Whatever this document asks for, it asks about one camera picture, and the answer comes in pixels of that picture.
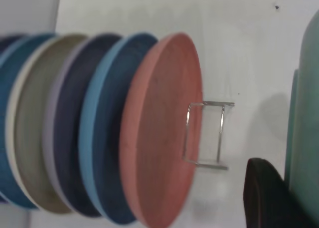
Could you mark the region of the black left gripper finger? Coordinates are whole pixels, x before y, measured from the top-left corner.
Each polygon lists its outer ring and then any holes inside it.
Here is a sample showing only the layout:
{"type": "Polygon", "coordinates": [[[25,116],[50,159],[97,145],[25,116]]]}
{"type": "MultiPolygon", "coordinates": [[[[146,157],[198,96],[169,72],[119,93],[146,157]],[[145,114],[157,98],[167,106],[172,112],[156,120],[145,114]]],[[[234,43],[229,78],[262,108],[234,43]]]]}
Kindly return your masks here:
{"type": "Polygon", "coordinates": [[[243,204],[248,228],[307,228],[308,216],[267,160],[247,162],[243,204]]]}

